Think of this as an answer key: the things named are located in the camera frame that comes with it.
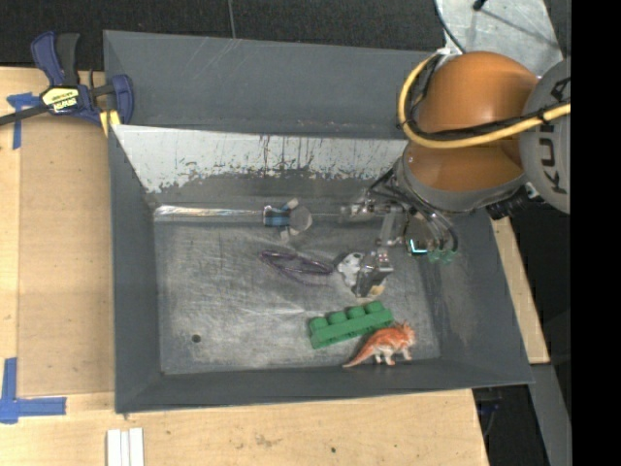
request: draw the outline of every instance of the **gray bin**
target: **gray bin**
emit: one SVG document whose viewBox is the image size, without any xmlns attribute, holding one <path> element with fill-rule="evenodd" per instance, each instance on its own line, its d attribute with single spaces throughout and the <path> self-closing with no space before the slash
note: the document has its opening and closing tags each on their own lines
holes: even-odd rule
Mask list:
<svg viewBox="0 0 621 466">
<path fill-rule="evenodd" d="M 330 262 L 373 247 L 381 220 L 343 223 L 339 208 L 403 151 L 395 99 L 425 53 L 105 38 L 107 75 L 127 74 L 136 94 L 132 124 L 109 137 L 118 412 L 532 381 L 486 213 L 453 218 L 450 264 L 390 250 L 379 299 L 418 338 L 413 360 L 392 367 L 343 369 L 360 337 L 311 347 L 312 317 L 364 300 L 338 273 L 306 286 L 258 260 L 265 249 Z M 313 224 L 284 242 L 261 211 L 293 197 Z"/>
</svg>

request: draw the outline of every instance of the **bin floor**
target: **bin floor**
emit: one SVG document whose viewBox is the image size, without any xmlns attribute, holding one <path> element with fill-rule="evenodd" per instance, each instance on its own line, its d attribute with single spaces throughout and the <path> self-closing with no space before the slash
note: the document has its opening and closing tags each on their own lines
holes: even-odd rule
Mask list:
<svg viewBox="0 0 621 466">
<path fill-rule="evenodd" d="M 373 248 L 381 221 L 315 221 L 285 243 L 262 223 L 159 222 L 155 246 L 162 371 L 166 374 L 339 365 L 363 337 L 313 349 L 309 320 L 373 299 L 358 299 L 335 271 L 304 285 L 259 259 L 262 250 L 296 251 L 332 263 Z M 440 356 L 418 263 L 403 247 L 389 251 L 395 271 L 376 299 L 417 335 L 414 359 Z"/>
</svg>

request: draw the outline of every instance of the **green toy block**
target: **green toy block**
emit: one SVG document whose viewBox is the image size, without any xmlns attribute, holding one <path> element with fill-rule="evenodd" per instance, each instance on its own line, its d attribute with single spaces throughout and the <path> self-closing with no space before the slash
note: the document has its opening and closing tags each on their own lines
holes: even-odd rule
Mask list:
<svg viewBox="0 0 621 466">
<path fill-rule="evenodd" d="M 366 306 L 354 306 L 331 313 L 326 317 L 314 317 L 309 322 L 310 344 L 313 349 L 330 346 L 343 340 L 385 328 L 394 321 L 390 310 L 378 300 Z"/>
</svg>

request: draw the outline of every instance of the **orange toy dinosaur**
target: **orange toy dinosaur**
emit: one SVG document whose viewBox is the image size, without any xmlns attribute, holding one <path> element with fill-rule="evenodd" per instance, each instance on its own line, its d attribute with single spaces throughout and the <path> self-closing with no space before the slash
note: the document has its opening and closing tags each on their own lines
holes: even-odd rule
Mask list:
<svg viewBox="0 0 621 466">
<path fill-rule="evenodd" d="M 415 343 L 416 335 L 414 330 L 411 329 L 406 321 L 397 323 L 389 328 L 381 328 L 367 340 L 358 354 L 351 361 L 344 364 L 343 367 L 355 366 L 371 356 L 376 358 L 377 363 L 381 363 L 381 357 L 383 356 L 388 366 L 394 366 L 395 361 L 392 359 L 392 355 L 400 352 L 406 360 L 411 360 L 409 348 Z"/>
</svg>

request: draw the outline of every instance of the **wooden table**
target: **wooden table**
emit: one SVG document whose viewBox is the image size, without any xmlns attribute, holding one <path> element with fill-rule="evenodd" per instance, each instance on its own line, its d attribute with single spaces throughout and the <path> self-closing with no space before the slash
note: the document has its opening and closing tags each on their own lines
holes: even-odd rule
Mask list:
<svg viewBox="0 0 621 466">
<path fill-rule="evenodd" d="M 47 85 L 0 68 L 0 115 L 8 95 Z M 14 127 L 0 128 L 0 356 L 18 356 L 18 396 L 68 399 L 66 416 L 0 424 L 1 464 L 104 465 L 106 431 L 133 427 L 147 466 L 489 464 L 467 389 L 117 415 L 105 137 L 46 115 L 22 130 L 13 150 Z M 529 360 L 549 362 L 510 223 L 493 225 Z"/>
</svg>

